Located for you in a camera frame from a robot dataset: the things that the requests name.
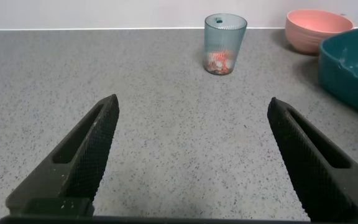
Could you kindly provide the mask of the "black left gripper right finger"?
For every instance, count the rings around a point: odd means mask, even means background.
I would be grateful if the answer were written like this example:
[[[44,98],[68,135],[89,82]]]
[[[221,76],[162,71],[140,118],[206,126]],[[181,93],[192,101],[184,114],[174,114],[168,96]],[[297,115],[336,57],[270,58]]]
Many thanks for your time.
[[[272,98],[267,117],[310,220],[358,223],[358,163],[288,103]]]

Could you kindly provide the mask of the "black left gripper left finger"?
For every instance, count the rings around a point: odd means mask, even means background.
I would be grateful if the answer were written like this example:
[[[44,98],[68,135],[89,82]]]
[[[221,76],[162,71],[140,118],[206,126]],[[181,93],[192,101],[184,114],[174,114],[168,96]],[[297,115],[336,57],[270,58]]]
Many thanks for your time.
[[[6,199],[10,214],[33,199],[94,200],[119,118],[115,94],[98,101]]]

